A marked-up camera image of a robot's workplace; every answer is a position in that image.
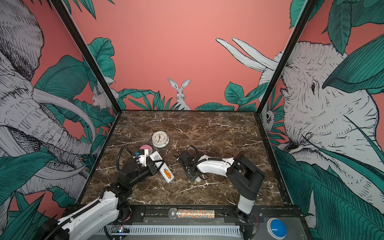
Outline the white remote control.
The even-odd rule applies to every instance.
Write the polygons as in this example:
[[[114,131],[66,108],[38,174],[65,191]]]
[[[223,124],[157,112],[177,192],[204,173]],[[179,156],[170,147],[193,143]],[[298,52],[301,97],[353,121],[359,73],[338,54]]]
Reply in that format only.
[[[170,183],[175,179],[174,174],[172,173],[172,171],[170,170],[168,165],[165,163],[163,157],[160,155],[160,153],[158,151],[153,152],[150,155],[150,159],[155,163],[157,169],[159,170],[159,172],[161,173],[161,175],[163,176],[163,178],[165,179],[165,181],[167,183]],[[172,175],[171,179],[166,177],[166,175],[164,173],[165,170],[167,170]]]

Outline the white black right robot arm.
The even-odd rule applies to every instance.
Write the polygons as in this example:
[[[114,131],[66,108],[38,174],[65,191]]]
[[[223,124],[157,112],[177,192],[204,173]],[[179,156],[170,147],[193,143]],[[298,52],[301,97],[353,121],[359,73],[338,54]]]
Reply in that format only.
[[[196,150],[194,155],[183,151],[177,160],[191,182],[206,174],[228,178],[240,194],[238,210],[245,215],[252,212],[265,174],[247,157],[239,153],[234,158],[214,158]]]

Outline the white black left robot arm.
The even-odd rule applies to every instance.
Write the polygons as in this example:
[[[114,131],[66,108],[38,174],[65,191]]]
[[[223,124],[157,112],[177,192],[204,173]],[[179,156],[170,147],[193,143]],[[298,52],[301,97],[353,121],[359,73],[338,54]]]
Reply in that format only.
[[[133,187],[156,175],[164,160],[150,161],[145,167],[126,163],[115,182],[103,189],[90,204],[59,220],[47,220],[38,229],[35,240],[86,240],[114,221],[126,222],[133,210],[128,198]]]

